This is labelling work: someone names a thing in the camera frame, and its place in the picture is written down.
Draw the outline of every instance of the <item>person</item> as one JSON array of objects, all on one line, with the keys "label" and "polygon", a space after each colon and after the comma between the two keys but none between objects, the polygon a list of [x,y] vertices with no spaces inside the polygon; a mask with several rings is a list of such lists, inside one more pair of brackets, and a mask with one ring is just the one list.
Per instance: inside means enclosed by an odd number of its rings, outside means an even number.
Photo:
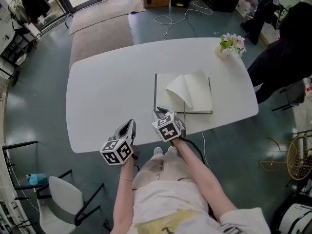
[{"label": "person", "polygon": [[269,44],[249,67],[253,86],[262,84],[255,93],[258,103],[266,101],[276,90],[312,75],[305,37],[310,31],[308,15],[312,15],[312,5],[306,2],[289,9],[279,27],[279,40]]},{"label": "person", "polygon": [[238,210],[188,145],[172,142],[165,155],[155,148],[133,181],[132,157],[122,165],[112,234],[270,233],[260,208]]},{"label": "person", "polygon": [[242,23],[242,28],[248,33],[249,40],[256,45],[259,40],[261,29],[264,22],[270,18],[274,13],[272,0],[261,0],[253,19]]}]

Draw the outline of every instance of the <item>book page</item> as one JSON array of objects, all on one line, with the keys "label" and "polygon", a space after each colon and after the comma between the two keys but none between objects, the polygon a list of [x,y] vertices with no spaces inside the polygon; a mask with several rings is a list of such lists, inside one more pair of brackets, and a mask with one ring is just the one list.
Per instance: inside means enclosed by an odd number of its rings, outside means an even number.
[{"label": "book page", "polygon": [[167,87],[166,90],[169,94],[169,97],[172,100],[176,100],[177,97],[180,97],[189,108],[193,108],[192,99],[189,93],[188,86],[186,85],[186,81],[183,75],[178,76],[171,82]]},{"label": "book page", "polygon": [[184,101],[177,96],[175,93],[169,95],[166,87],[174,81],[177,74],[157,74],[157,84],[156,85],[156,110],[157,107],[171,107],[177,112],[184,111]]},{"label": "book page", "polygon": [[210,112],[213,109],[211,90],[207,76],[202,70],[184,76],[193,108],[191,112]]}]

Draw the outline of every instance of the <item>t-shirt sleeve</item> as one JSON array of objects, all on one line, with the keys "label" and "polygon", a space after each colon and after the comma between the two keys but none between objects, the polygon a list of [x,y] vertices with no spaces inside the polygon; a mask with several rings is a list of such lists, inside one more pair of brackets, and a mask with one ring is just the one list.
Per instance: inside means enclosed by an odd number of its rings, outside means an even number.
[{"label": "t-shirt sleeve", "polygon": [[220,218],[223,233],[270,234],[261,208],[234,210]]}]

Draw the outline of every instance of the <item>fiducial marker cube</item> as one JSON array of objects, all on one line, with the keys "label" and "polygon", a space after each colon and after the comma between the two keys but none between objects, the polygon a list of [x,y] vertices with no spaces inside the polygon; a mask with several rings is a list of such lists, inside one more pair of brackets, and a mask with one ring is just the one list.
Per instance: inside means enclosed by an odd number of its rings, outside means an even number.
[{"label": "fiducial marker cube", "polygon": [[181,125],[176,113],[171,113],[152,123],[159,137],[167,142],[181,135]]},{"label": "fiducial marker cube", "polygon": [[100,153],[108,165],[122,165],[133,154],[131,139],[121,138],[104,143]]}]

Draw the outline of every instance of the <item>white chair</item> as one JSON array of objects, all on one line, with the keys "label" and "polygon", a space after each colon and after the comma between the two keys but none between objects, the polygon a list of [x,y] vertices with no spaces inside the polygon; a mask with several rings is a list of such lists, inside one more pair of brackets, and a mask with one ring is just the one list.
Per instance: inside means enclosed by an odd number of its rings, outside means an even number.
[{"label": "white chair", "polygon": [[[70,234],[75,230],[76,226],[79,226],[83,220],[100,208],[100,206],[97,206],[87,214],[83,214],[83,216],[80,217],[82,212],[90,204],[100,189],[104,187],[104,183],[101,184],[90,199],[84,203],[82,192],[72,184],[61,179],[71,172],[72,170],[69,170],[59,177],[49,177],[49,183],[40,187],[36,191],[40,211],[40,226],[46,234]],[[40,192],[48,187],[50,188],[51,195],[40,195]],[[53,201],[63,210],[74,215],[74,223],[70,224],[64,222],[55,216],[44,202],[44,199],[46,198],[52,198]]]}]

